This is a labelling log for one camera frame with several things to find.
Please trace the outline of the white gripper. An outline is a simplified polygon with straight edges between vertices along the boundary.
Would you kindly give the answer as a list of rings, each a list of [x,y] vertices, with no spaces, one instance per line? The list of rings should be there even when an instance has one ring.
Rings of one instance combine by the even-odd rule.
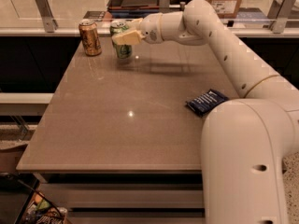
[[[130,20],[127,22],[130,29],[113,34],[112,41],[116,45],[137,45],[144,39],[150,44],[160,44],[163,42],[160,26],[161,17],[161,13],[155,13],[144,19]]]

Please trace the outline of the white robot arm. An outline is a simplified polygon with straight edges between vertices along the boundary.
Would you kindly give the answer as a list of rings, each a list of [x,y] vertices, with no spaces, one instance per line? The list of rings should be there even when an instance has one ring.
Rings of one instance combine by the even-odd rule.
[[[201,138],[206,224],[291,224],[283,158],[299,149],[299,90],[235,36],[205,0],[150,14],[118,45],[210,46],[238,96],[206,117]]]

